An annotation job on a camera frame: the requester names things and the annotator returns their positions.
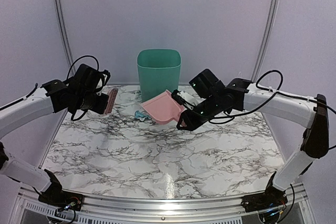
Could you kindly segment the pink plastic dustpan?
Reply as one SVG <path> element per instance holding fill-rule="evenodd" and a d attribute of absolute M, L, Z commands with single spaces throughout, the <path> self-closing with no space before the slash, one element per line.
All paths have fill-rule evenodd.
<path fill-rule="evenodd" d="M 185 110 L 171 97 L 169 90 L 141 103 L 141 107 L 160 125 L 168 124 L 171 121 L 178 122 L 181 113 Z"/>

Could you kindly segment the pink hand brush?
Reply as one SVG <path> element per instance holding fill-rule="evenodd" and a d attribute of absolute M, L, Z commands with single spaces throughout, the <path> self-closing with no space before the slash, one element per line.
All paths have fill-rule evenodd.
<path fill-rule="evenodd" d="M 117 98 L 117 94 L 118 94 L 118 88 L 113 88 L 108 92 L 109 99 L 108 99 L 106 109 L 104 111 L 105 115 L 110 114 L 112 112 L 115 100 Z"/>

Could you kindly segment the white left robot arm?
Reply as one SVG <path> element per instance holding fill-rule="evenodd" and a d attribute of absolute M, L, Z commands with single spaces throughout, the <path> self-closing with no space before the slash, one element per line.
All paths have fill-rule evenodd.
<path fill-rule="evenodd" d="M 73 121 L 77 111 L 103 114 L 109 96 L 102 92 L 110 79 L 108 70 L 99 71 L 81 64 L 65 81 L 51 80 L 34 87 L 28 95 L 1 107 L 1 137 L 43 116 L 67 110 Z M 34 187 L 54 205 L 66 202 L 66 193 L 56 176 L 15 158 L 1 146 L 1 174 Z"/>

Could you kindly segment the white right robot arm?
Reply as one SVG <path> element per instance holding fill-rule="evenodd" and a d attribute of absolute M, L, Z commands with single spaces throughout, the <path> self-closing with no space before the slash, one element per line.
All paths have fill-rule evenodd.
<path fill-rule="evenodd" d="M 179 130 L 194 131 L 206 122 L 225 124 L 254 112 L 277 116 L 305 128 L 302 144 L 283 168 L 272 175 L 265 192 L 260 195 L 260 203 L 265 207 L 273 206 L 280 199 L 280 192 L 330 149 L 329 108 L 321 94 L 314 98 L 299 96 L 242 78 L 224 85 L 209 69 L 199 73 L 189 84 L 203 101 L 193 104 L 188 93 L 173 91 L 172 99 L 185 107 L 177 123 Z"/>

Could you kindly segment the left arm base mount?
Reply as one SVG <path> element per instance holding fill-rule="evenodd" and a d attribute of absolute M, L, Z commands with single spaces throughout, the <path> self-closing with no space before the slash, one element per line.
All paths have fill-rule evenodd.
<path fill-rule="evenodd" d="M 59 207 L 63 210 L 72 209 L 80 211 L 83 202 L 83 195 L 64 191 L 57 177 L 49 170 L 44 170 L 51 182 L 45 191 L 39 192 L 38 201 Z"/>

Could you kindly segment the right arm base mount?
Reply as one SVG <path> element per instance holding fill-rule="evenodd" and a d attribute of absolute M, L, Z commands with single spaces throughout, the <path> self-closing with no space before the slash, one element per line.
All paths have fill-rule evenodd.
<path fill-rule="evenodd" d="M 266 189 L 263 192 L 242 197 L 241 206 L 246 212 L 278 207 L 288 202 L 288 199 L 285 196 L 285 191 L 281 191 L 273 186 L 275 175 L 276 172 L 270 177 Z"/>

